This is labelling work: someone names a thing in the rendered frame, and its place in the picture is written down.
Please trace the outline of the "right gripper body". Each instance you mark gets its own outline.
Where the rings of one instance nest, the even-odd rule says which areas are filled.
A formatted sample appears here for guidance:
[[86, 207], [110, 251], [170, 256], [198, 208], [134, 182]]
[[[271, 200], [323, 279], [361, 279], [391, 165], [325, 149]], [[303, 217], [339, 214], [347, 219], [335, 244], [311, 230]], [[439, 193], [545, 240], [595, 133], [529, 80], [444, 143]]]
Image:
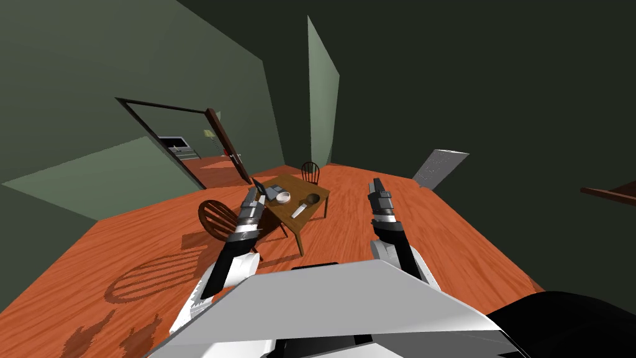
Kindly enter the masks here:
[[372, 213], [375, 216], [392, 216], [394, 217], [394, 205], [391, 201], [392, 195], [390, 191], [372, 191], [368, 195]]

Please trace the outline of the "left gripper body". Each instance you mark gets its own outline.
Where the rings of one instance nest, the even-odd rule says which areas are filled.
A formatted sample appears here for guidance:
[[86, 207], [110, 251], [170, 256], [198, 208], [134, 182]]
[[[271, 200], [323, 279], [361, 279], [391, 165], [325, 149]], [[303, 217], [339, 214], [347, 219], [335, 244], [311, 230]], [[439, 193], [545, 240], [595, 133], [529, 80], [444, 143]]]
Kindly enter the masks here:
[[248, 200], [246, 198], [240, 207], [237, 226], [257, 227], [264, 208], [265, 205], [261, 200]]

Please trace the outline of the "grey open laptop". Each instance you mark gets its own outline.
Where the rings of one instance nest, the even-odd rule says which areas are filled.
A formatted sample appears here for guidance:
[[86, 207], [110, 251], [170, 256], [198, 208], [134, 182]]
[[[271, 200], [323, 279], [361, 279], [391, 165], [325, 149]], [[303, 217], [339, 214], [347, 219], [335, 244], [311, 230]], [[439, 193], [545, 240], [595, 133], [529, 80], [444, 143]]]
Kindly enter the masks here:
[[285, 189], [279, 185], [265, 187], [262, 183], [260, 183], [255, 178], [252, 178], [252, 181], [254, 185], [257, 187], [259, 193], [261, 195], [265, 195], [268, 201], [274, 201], [279, 194], [285, 191]]

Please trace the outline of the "large dark wooden chair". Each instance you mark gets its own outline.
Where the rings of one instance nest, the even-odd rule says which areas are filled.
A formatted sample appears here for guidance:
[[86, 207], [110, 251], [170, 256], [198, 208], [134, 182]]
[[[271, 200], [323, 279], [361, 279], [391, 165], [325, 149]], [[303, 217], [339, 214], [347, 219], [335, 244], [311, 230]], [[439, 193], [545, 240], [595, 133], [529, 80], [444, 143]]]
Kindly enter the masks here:
[[240, 218], [239, 213], [237, 214], [226, 204], [217, 200], [206, 200], [198, 206], [198, 219], [201, 225], [212, 237], [222, 242], [226, 242], [239, 226], [254, 224], [257, 225], [255, 231], [258, 234], [258, 241], [278, 227], [282, 229], [285, 237], [289, 237], [285, 224], [266, 206], [263, 206], [258, 223], [253, 219]]

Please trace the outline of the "brown wooden table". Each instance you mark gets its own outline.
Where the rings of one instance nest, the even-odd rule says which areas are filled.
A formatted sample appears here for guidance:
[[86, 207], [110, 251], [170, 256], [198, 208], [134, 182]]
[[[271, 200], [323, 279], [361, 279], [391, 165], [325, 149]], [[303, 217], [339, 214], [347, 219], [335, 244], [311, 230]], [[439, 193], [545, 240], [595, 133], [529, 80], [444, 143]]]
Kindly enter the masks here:
[[[274, 214], [280, 218], [285, 226], [294, 234], [299, 253], [303, 256], [304, 248], [302, 245], [301, 230], [310, 221], [312, 215], [322, 204], [328, 204], [330, 191], [290, 174], [283, 174], [268, 181], [259, 182], [265, 187], [279, 185], [291, 194], [291, 199], [288, 203], [279, 204], [275, 200], [266, 200], [265, 206], [274, 212]], [[320, 195], [320, 201], [313, 205], [307, 204], [307, 208], [304, 208], [304, 210], [296, 218], [291, 218], [293, 212], [302, 203], [306, 203], [306, 198], [311, 193], [317, 193]]]

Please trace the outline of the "brown door leaf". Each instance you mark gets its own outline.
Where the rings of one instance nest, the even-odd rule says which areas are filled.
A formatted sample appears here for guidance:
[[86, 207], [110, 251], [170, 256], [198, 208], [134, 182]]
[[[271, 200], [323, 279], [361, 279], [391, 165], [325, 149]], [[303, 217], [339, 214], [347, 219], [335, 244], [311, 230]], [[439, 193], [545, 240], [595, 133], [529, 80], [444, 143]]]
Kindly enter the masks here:
[[[230, 154], [238, 154], [237, 151], [234, 149], [234, 147], [233, 147], [233, 145], [232, 145], [227, 133], [223, 129], [219, 118], [216, 116], [215, 111], [212, 108], [207, 108], [204, 111], [204, 115], [207, 118], [207, 120], [209, 121], [209, 123], [210, 123], [210, 125], [212, 127], [212, 130], [214, 131], [216, 137], [219, 139], [219, 142], [223, 146], [224, 151], [227, 152], [228, 156]], [[242, 162], [238, 163], [238, 162], [236, 162], [236, 161], [234, 161], [232, 159], [231, 159], [231, 161], [235, 165], [235, 168], [237, 169], [237, 171], [238, 171], [239, 175], [241, 176], [241, 178], [250, 185], [252, 183], [252, 180], [251, 180], [250, 176], [248, 175], [243, 163]]]

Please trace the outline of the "grey flat panel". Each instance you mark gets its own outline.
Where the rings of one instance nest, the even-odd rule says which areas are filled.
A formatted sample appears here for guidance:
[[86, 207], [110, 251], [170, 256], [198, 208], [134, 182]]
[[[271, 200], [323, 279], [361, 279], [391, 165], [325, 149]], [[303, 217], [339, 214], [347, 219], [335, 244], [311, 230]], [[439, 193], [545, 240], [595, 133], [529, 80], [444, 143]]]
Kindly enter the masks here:
[[416, 172], [413, 180], [422, 188], [433, 190], [457, 165], [469, 156], [465, 152], [435, 149]]

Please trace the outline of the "black and white appliance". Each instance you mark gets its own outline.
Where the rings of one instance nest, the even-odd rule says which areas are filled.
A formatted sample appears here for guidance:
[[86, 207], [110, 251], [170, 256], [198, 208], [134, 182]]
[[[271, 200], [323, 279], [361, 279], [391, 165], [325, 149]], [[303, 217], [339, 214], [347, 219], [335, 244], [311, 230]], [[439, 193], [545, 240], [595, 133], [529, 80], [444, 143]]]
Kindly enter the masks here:
[[201, 159], [201, 156], [188, 145], [183, 137], [159, 136], [158, 138], [181, 161]]

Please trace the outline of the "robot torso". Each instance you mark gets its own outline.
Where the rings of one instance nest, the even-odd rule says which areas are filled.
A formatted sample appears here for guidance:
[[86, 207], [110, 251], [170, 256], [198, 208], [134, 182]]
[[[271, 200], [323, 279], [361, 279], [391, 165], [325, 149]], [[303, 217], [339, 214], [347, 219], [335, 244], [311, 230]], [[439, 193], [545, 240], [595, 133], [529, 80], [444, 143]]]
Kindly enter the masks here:
[[382, 260], [254, 275], [145, 358], [530, 358], [487, 316]]

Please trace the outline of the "dark brown shelf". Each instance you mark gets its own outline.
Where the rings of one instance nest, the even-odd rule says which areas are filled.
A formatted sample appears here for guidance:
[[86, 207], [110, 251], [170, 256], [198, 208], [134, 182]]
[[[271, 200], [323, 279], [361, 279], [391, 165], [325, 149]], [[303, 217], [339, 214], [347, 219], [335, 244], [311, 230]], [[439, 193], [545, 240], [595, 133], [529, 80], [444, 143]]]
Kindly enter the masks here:
[[612, 190], [600, 190], [594, 188], [580, 188], [582, 193], [604, 198], [622, 204], [636, 206], [636, 181], [618, 186]]

